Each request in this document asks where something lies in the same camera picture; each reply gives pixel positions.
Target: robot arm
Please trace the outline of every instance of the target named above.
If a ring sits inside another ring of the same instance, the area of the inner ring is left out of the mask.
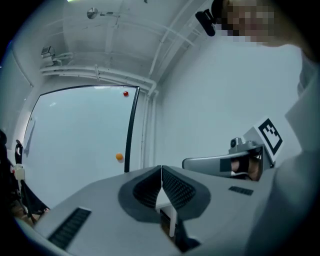
[[[274,124],[269,118],[265,117],[250,128],[243,135],[243,139],[236,137],[231,140],[229,154],[186,158],[182,162],[182,168],[202,174],[230,178],[247,175],[246,172],[235,173],[232,171],[232,159],[261,155],[259,169],[263,172],[275,166],[276,157],[279,155],[283,144],[284,142]]]

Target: white ceiling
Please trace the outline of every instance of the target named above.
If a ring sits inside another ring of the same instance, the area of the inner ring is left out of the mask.
[[[65,0],[62,8],[51,9],[52,20],[42,28],[48,35],[46,46],[54,47],[56,55],[74,53],[69,65],[97,64],[161,83],[189,47],[206,39],[195,13],[210,4],[211,0]],[[88,19],[92,7],[111,14]]]

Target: white wall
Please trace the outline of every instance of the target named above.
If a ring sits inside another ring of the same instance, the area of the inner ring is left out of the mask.
[[[0,128],[7,136],[7,148],[15,141],[14,131],[18,117],[32,88],[8,47],[0,68]]]
[[[54,31],[46,29],[44,25],[62,18],[62,9],[66,2],[65,0],[44,2],[17,32],[7,50],[7,57],[2,60],[3,71],[6,72],[0,74],[0,89],[1,97],[6,101],[2,100],[5,106],[1,108],[0,119],[1,126],[7,127],[8,149],[15,148],[16,139],[23,140],[24,130],[33,108],[33,106],[29,108],[30,100],[38,98],[35,95],[38,95],[41,86],[48,80],[40,72],[42,48],[50,42],[58,54],[64,51],[65,47],[59,43],[64,44],[64,40],[56,38],[54,41],[49,41],[48,34]]]
[[[236,43],[217,35],[187,51],[163,84],[156,161],[224,155],[230,140],[269,116],[285,142],[277,164],[301,151],[285,120],[298,99],[300,51]]]

